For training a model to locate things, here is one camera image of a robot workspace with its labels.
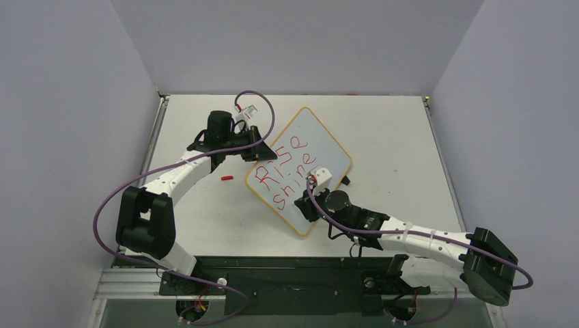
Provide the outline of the yellow framed whiteboard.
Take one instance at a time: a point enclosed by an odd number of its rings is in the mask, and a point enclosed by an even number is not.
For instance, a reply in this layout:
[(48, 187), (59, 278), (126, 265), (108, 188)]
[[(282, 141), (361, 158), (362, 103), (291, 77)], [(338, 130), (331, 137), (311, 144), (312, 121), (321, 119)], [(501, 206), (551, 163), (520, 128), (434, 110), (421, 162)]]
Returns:
[(270, 146), (275, 160), (259, 161), (245, 177), (252, 190), (299, 236), (310, 233), (313, 223), (303, 217), (294, 201), (306, 189), (307, 174), (317, 166), (332, 174), (329, 189), (336, 189), (347, 175), (352, 158), (322, 121), (301, 108)]

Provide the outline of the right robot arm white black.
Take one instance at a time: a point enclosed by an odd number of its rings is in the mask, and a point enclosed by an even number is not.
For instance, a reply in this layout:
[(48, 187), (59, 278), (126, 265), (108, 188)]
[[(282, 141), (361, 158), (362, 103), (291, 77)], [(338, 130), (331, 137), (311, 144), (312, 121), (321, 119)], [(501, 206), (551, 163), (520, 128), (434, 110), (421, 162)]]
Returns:
[(408, 259), (385, 273), (395, 292), (407, 287), (431, 287), (440, 282), (465, 288), (476, 298), (497, 306), (509, 305), (515, 290), (518, 258), (492, 231), (445, 232), (428, 229), (351, 203), (345, 191), (306, 191), (294, 201), (310, 222), (325, 219), (360, 247), (396, 251)]

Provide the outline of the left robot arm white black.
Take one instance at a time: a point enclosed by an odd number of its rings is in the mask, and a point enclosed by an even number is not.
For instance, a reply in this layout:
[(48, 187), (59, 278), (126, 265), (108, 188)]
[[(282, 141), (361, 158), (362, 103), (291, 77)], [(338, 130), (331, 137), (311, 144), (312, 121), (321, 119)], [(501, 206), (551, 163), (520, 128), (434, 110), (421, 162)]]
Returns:
[(238, 155), (246, 162), (277, 158), (261, 141), (256, 126), (236, 132), (234, 124), (231, 113), (211, 111), (206, 129), (187, 147), (175, 167), (142, 187), (128, 187), (122, 193), (116, 242), (178, 272), (177, 285), (188, 294), (201, 290), (204, 276), (195, 270), (196, 257), (176, 241), (174, 206), (227, 156)]

